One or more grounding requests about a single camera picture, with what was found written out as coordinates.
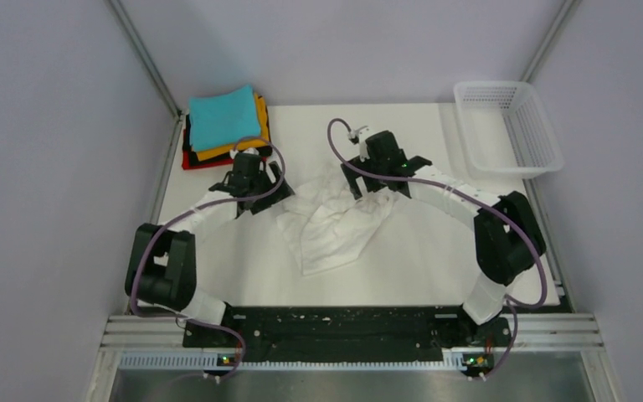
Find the white t shirt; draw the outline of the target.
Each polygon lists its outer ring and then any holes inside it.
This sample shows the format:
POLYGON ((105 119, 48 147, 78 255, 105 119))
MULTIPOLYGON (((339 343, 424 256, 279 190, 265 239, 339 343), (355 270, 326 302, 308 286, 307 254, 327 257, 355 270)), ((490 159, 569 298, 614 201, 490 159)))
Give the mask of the white t shirt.
POLYGON ((356 261, 398 199, 387 189, 355 199, 342 170, 331 164, 294 192, 275 222, 304 276, 356 261))

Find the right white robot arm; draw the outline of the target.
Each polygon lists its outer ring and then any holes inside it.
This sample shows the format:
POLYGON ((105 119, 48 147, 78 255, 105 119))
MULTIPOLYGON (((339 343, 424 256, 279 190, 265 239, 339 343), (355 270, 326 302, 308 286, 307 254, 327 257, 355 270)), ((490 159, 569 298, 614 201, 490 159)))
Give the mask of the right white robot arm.
POLYGON ((381 189, 437 208, 473 234, 481 271, 461 306, 460 339, 479 345, 491 335, 490 320, 502 309, 508 287, 539 266, 547 246, 527 197, 517 191, 497 195, 441 172, 420 156, 407 157, 391 131, 367 126, 350 131, 358 155, 342 163, 354 198, 381 189))

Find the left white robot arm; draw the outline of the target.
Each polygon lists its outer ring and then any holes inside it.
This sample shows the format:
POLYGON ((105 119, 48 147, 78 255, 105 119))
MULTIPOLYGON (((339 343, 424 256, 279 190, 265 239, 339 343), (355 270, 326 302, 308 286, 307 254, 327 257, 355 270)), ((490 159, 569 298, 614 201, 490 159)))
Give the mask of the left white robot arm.
POLYGON ((139 302, 195 322, 215 346, 234 338, 235 325, 225 317, 225 301, 198 283, 197 243, 244 214, 257 214, 292 196, 285 181, 285 162, 241 152, 221 182, 208 188, 192 207, 164 224, 140 225, 135 233, 125 293, 130 308, 139 302))

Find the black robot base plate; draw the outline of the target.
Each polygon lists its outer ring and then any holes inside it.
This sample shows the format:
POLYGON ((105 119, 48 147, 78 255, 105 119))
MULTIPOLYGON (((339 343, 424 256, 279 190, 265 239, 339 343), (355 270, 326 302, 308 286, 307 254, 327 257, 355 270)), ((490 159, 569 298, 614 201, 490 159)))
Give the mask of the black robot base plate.
POLYGON ((231 333, 186 325, 185 348, 233 348, 246 363, 438 362, 452 348, 493 352, 511 339, 509 321, 474 323, 459 307, 231 307, 231 333))

